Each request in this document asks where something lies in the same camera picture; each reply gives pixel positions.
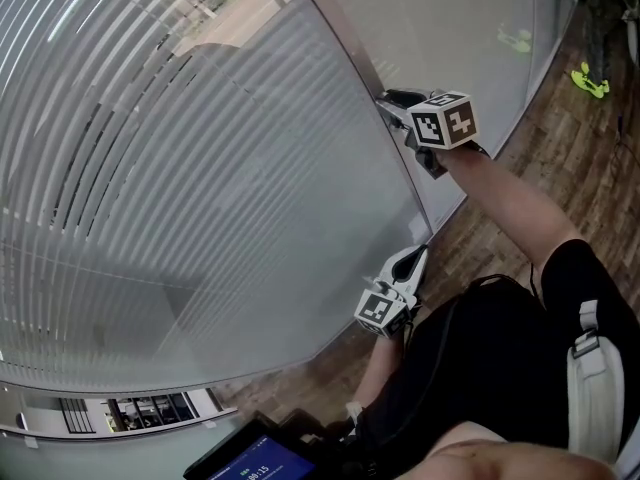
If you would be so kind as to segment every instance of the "person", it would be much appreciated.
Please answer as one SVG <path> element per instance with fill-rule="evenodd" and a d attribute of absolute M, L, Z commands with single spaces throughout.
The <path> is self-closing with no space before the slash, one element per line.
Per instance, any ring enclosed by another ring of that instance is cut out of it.
<path fill-rule="evenodd" d="M 433 311 L 406 350 L 403 333 L 378 338 L 354 396 L 358 446 L 379 478 L 614 478 L 611 464 L 567 452 L 568 351 L 583 334 L 583 303 L 597 301 L 600 341 L 624 371 L 617 455 L 640 415 L 636 316 L 546 195 L 476 151 L 438 158 L 541 274 L 543 302 L 497 276 Z"/>
<path fill-rule="evenodd" d="M 580 89 L 598 99 L 610 92 L 611 34 L 622 19 L 638 18 L 638 0 L 587 0 L 584 24 L 586 62 L 571 72 L 571 79 Z"/>

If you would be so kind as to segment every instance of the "white strap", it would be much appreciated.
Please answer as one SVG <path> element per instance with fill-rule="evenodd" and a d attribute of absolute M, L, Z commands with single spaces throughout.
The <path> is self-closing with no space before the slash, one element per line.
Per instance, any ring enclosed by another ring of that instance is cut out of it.
<path fill-rule="evenodd" d="M 580 306 L 585 333 L 567 353 L 569 451 L 613 464 L 624 415 L 624 371 L 618 349 L 597 334 L 598 301 Z"/>
<path fill-rule="evenodd" d="M 597 300 L 588 300 L 580 306 L 580 325 L 583 331 L 598 328 L 598 318 L 596 316 L 598 310 Z"/>

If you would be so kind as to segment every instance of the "small monitor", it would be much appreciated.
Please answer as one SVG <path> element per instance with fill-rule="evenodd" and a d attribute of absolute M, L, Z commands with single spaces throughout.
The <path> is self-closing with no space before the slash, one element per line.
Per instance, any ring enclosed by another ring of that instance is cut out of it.
<path fill-rule="evenodd" d="M 302 480 L 314 468 L 311 462 L 269 436 L 261 436 L 209 480 Z"/>
<path fill-rule="evenodd" d="M 319 459 L 261 414 L 189 466 L 186 480 L 312 480 Z"/>

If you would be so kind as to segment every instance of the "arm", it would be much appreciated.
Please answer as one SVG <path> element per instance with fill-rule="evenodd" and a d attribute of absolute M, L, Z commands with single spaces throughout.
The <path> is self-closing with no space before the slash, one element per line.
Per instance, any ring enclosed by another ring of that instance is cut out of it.
<path fill-rule="evenodd" d="M 404 333 L 398 332 L 392 339 L 378 338 L 367 370 L 353 397 L 362 407 L 370 405 L 380 394 L 391 374 L 402 361 Z"/>
<path fill-rule="evenodd" d="M 443 449 L 397 480 L 614 480 L 612 468 L 565 450 L 528 443 L 468 441 Z"/>
<path fill-rule="evenodd" d="M 542 269 L 558 246 L 581 238 L 564 212 L 537 188 L 467 148 L 438 151 L 460 188 Z"/>

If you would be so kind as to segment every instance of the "screen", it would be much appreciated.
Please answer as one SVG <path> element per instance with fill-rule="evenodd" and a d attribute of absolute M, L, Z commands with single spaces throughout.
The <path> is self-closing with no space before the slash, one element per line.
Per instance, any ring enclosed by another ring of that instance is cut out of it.
<path fill-rule="evenodd" d="M 270 437 L 262 436 L 209 480 L 299 480 L 314 467 Z"/>

